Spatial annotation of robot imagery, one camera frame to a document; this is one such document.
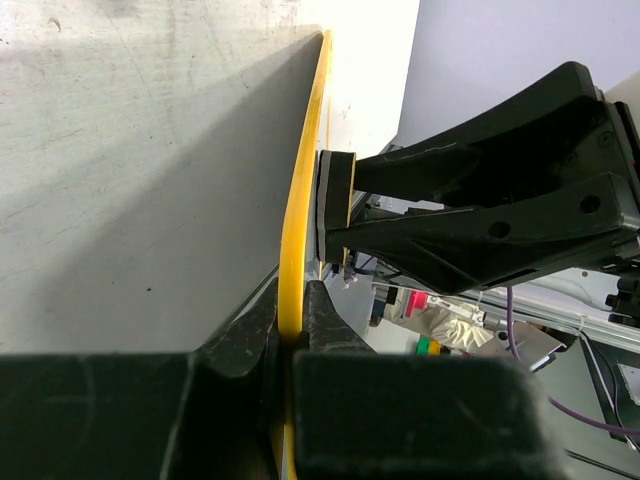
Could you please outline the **aluminium table frame rail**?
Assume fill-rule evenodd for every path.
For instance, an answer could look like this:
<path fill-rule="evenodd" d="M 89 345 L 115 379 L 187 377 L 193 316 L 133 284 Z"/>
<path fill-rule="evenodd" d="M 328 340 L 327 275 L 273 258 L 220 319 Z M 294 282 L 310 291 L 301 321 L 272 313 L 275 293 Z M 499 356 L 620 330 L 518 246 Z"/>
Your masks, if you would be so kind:
<path fill-rule="evenodd" d="M 503 200 L 491 206 L 448 206 L 434 202 L 438 208 L 433 213 L 514 204 L 608 174 L 604 171 L 580 173 L 571 162 L 553 164 L 550 172 L 554 183 L 539 195 Z M 564 327 L 581 325 L 607 341 L 632 347 L 639 341 L 639 269 L 593 270 L 592 266 L 572 267 L 515 285 L 472 289 L 455 295 L 478 300 L 493 312 L 513 309 L 520 320 L 541 318 Z"/>

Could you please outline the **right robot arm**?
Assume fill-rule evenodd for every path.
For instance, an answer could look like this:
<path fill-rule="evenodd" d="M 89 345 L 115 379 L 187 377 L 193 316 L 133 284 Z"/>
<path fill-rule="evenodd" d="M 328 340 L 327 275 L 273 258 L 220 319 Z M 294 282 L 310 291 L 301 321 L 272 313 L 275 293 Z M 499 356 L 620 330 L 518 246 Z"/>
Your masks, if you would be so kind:
<path fill-rule="evenodd" d="M 446 295 L 568 268 L 635 277 L 638 164 L 628 109 L 569 61 L 458 126 L 359 160 L 357 190 L 413 208 L 328 240 Z"/>

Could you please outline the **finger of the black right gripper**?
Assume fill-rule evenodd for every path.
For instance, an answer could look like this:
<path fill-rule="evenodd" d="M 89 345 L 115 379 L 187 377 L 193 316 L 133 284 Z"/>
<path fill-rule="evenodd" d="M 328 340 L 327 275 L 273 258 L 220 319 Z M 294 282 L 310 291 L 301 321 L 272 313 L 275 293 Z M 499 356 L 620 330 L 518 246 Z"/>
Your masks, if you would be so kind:
<path fill-rule="evenodd" d="M 343 244 L 439 293 L 515 285 L 591 267 L 622 239 L 629 210 L 615 183 L 603 174 L 514 204 L 368 221 Z"/>
<path fill-rule="evenodd" d="M 491 206 L 552 187 L 601 106 L 589 69 L 561 64 L 476 117 L 414 145 L 361 159 L 355 189 L 448 206 Z"/>

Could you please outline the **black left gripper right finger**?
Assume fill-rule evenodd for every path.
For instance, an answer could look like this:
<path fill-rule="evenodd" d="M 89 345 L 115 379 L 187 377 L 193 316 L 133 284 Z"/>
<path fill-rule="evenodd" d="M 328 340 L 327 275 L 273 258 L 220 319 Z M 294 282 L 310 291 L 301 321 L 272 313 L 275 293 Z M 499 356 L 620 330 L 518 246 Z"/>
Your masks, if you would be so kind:
<path fill-rule="evenodd" d="M 301 479 L 564 479 L 532 375 L 509 358 L 379 354 L 306 285 L 293 358 Z"/>

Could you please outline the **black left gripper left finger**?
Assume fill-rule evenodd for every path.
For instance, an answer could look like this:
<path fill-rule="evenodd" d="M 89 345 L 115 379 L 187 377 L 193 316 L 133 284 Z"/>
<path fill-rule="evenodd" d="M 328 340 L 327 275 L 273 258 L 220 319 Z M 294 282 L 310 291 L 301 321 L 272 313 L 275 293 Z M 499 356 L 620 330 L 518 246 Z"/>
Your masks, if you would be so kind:
<path fill-rule="evenodd" d="M 193 351 L 1 359 L 5 479 L 275 479 L 276 283 Z"/>

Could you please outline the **yellow-framed whiteboard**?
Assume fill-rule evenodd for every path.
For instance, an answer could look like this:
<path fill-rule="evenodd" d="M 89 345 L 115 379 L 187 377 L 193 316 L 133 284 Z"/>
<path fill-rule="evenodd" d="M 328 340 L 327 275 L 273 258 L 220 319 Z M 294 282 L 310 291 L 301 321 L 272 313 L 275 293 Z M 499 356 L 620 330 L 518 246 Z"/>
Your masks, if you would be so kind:
<path fill-rule="evenodd" d="M 316 149 L 325 111 L 325 90 L 330 82 L 333 61 L 333 32 L 322 33 L 322 43 L 311 86 L 308 105 L 296 155 L 282 227 L 278 292 L 277 329 L 280 334 L 283 374 L 283 418 L 275 427 L 281 446 L 279 477 L 295 479 L 294 425 L 289 399 L 289 370 L 292 355 L 303 330 L 303 296 L 308 224 L 314 186 Z"/>

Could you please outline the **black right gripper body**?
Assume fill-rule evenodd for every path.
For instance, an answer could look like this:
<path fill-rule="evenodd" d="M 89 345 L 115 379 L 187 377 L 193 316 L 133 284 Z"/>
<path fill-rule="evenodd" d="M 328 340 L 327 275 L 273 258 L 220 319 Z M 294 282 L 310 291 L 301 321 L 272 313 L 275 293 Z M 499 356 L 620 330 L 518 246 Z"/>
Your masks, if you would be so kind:
<path fill-rule="evenodd" d="M 610 99 L 594 87 L 597 99 L 605 105 L 605 127 L 599 127 L 598 151 L 602 160 L 598 166 L 616 178 L 616 188 L 622 191 L 623 215 L 626 227 L 621 240 L 614 240 L 592 262 L 593 270 L 639 269 L 639 135 L 629 105 Z"/>

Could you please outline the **yellow bone-shaped eraser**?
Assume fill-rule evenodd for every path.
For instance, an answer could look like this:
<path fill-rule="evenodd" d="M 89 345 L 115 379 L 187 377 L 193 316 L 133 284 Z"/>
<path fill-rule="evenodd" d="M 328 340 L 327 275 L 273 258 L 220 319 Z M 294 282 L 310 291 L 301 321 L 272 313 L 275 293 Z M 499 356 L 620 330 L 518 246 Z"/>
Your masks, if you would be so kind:
<path fill-rule="evenodd" d="M 316 181 L 315 227 L 318 259 L 326 264 L 342 264 L 346 250 L 329 240 L 334 230 L 349 226 L 355 176 L 356 154 L 322 150 Z"/>

